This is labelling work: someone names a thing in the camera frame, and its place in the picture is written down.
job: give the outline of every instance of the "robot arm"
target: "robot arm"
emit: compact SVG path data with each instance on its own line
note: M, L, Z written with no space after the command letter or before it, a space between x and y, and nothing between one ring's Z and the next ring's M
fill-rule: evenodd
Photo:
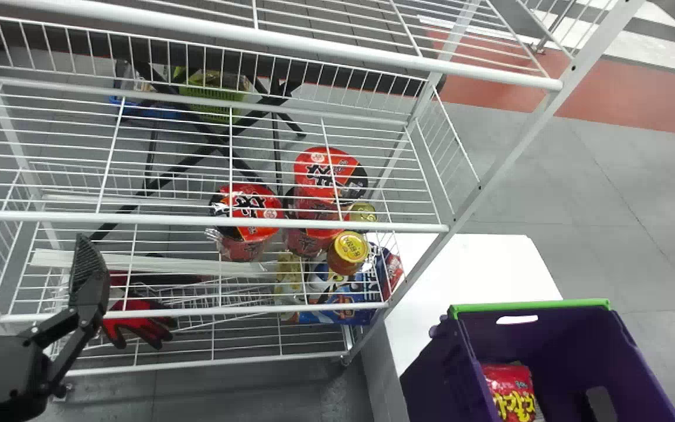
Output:
M101 327L110 276L101 252L77 235L67 309L14 336L0 336L0 422L30 420L50 395L64 396L62 379ZM43 350L72 333L56 360Z

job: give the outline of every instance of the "yellow can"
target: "yellow can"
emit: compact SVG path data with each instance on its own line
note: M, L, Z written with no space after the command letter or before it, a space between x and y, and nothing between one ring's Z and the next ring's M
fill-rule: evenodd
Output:
M360 233L342 232L332 241L327 251L330 270L342 275L353 275L369 256L369 244Z

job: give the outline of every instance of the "wire rack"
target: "wire rack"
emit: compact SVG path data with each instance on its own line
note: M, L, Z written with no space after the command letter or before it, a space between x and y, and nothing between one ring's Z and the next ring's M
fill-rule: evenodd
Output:
M131 98L8 87L0 91L0 211L47 206L52 213L39 218L71 213L68 219L97 222L107 221L106 215L136 219L123 216L133 212L180 219L166 219L168 224L199 224L196 218L209 214L212 194L232 182L264 185L283 203L296 185L297 155L327 147L352 155L365 169L365 199L377 216L372 228L442 232L439 214L455 205L451 190L474 187L478 176L434 94L408 127L382 118L292 110L300 129L293 131L272 117L243 125L247 115L234 115L233 108L216 114L183 110L179 103L145 107ZM210 115L228 122L199 118ZM431 173L420 164L428 154ZM326 213L335 214L334 220L299 224L354 227L346 221L349 212ZM240 224L219 219L218 225ZM287 220L257 224L285 227Z
M573 58L587 40L595 34L616 0L516 0L544 29L538 44L559 49Z
M216 315L205 324L172 331L173 340L155 350L138 339L123 350L96 336L68 376L134 372L172 367L214 366L261 360L339 358L348 350L351 333L334 324L289 324L278 314ZM54 344L56 357L67 339Z
M64 309L69 297L74 236L97 228L97 224L38 222L35 227L24 228L27 234L9 240L14 252L5 268L0 265L0 273L8 273L8 278L17 282L2 285L0 279L0 302L7 304L1 321L42 321ZM0 224L0 237L7 235L7 226ZM370 243L399 253L392 233L365 236ZM121 224L104 240L94 243L104 254L112 277L121 280L112 283L111 297L124 300L123 308L110 310L107 318L131 316L134 311L126 310L127 303L149 298L164 305L166 309L160 313L179 318L182 331L273 310L380 309L386 307L392 293L380 288L376 261L370 256L350 280L364 291L363 301L319 305L327 281L323 281L326 274L317 265L325 257L301 258L300 270L279 267L279 257L290 256L279 239L271 242L262 261L255 263L223 261L216 243L199 227ZM155 276L152 285L143 277L148 273ZM301 280L297 292L275 289L284 276Z
M0 3L19 6L11 0L0 0ZM42 0L37 3L39 7L63 13L58 5ZM362 80L360 69L377 69L381 73L397 75L401 80L409 75L424 78L429 72L448 72L549 90L559 90L562 86L560 81L549 76L522 36L509 25L511 16L504 17L490 0L137 0L121 2L121 5L112 3L116 2L81 0L79 7L70 8L70 12L78 11L85 17L101 16L95 25L103 29L86 29L80 26L81 19L72 19L72 26L43 22L49 19L64 21L63 14L53 18L48 14L45 15L48 18L36 15L37 21L25 21L22 16L28 13L12 11L9 17L0 16L0 46L127 60L131 60L131 56L152 56L148 61L172 65L183 65L186 55L190 62L199 62L200 66L207 62L211 67L220 65L222 48L225 50L223 60L229 63L228 66L241 60L245 69L254 67L247 62L257 60L257 56L260 61L274 59L268 54L252 51L255 46L262 46L285 60L297 56L301 57L298 61L306 59L315 72L319 71L321 62L338 59L338 62L348 64L345 77L349 77L351 70L359 73L354 80L356 85ZM499 5L502 6L507 8L504 14L511 14L511 5ZM516 6L515 13L520 19L532 19L520 6ZM110 16L108 21L132 27L133 32L140 32L148 25L154 29L145 35L134 33L131 39L124 39L122 36L129 34L105 31L111 27L105 16ZM167 25L170 19L179 24ZM204 29L207 36L195 34L192 27ZM118 39L108 40L107 35ZM198 43L180 41L182 39ZM186 54L186 47L189 47L190 55ZM29 58L0 63L1 67L35 72L35 65ZM97 69L96 72L76 72L74 68L59 69L58 66L52 66L50 70L37 69L37 72L55 70L67 74L100 74ZM409 94L413 88L415 85L411 83ZM398 91L403 89L403 85L397 86Z
M284 80L280 93L265 93L270 99L288 100L289 106L321 106L391 118L410 112L413 98L425 82L422 77L319 59L0 16L3 76L88 85L142 82L137 72L117 72L117 60L129 67L142 63L152 69L179 69L181 77L177 78L148 72L147 81L158 89L202 88L218 96L243 94L241 100L245 101L246 96L257 93L251 86L256 76L266 83ZM190 85L189 77L197 69L203 77ZM247 77L251 84L224 84L223 78L213 81L207 77L211 72L235 76L236 80Z
M488 0L139 0L132 6L413 56L451 54L479 66L548 77ZM462 34L454 27L435 25L439 21L455 24L458 19L469 21L484 35ZM510 37L494 39L485 36L487 31L507 32ZM458 33L462 39L452 41L452 51L445 50L442 41Z
M118 281L121 307L105 317L167 316L178 328L162 350L96 337L73 375L350 361L641 4L594 2L0 0L0 332L64 308L85 233ZM539 62L545 46L568 60ZM570 64L559 79L546 69L554 62ZM552 93L479 174L439 96L447 74ZM330 174L331 151L360 163L361 201L377 221L354 221L334 174L326 219L211 216L211 199L233 200L224 190L234 183L265 187L288 211L288 198L307 195L295 189L297 157L317 147ZM242 263L211 227L279 232L261 261ZM284 236L307 228L364 233L373 256L348 280L358 295L319 301L324 254L281 265ZM375 257L401 256L395 232L439 236L383 284ZM297 280L290 290L284 275ZM127 309L142 297L162 309ZM359 310L369 325L284 323Z

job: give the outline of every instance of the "green rim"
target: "green rim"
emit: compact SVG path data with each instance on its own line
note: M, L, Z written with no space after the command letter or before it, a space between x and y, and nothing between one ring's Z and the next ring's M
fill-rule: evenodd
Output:
M491 312L491 311L519 311L524 309L555 309L555 308L579 308L579 307L603 307L611 310L611 302L608 299L566 299L566 300L536 300L534 302L502 302L501 304L463 304L450 305L448 312L453 318L458 319L459 312Z

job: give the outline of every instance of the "shelf post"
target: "shelf post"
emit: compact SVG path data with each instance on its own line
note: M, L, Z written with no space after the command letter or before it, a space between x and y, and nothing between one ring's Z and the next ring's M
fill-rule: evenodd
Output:
M418 278L423 275L423 272L428 268L434 258L446 246L450 239L463 227L463 225L471 218L471 215L485 199L486 195L496 187L496 185L504 179L507 171L514 162L522 155L523 151L535 139L539 131L546 125L546 122L554 113L559 110L559 107L564 104L564 101L570 96L572 91L585 77L592 65L601 58L602 54L611 42L616 38L616 35L624 29L626 24L637 13L642 3L645 0L624 0L619 1L614 6L613 10L608 13L601 26L594 35L585 43L585 46L574 56L573 60L564 70L560 80L564 84L564 88L557 93L548 93L541 100L541 103L536 107L523 124L522 131L515 142L514 147L509 151L503 151L495 160L493 165L480 179L479 186L472 189L471 193L463 201L462 205L455 212L455 216L450 224L450 230L447 233L440 233L434 242L426 249L421 259L415 267L405 276L405 280L397 286L396 291L389 298L389 308L384 312L383 317L386 318L392 312L392 309L397 305L397 302L402 300L405 293L413 286ZM377 330L378 325L372 324L369 331L354 345L349 354L343 358L346 362L350 362L356 357L357 353L361 352L367 340L373 336Z

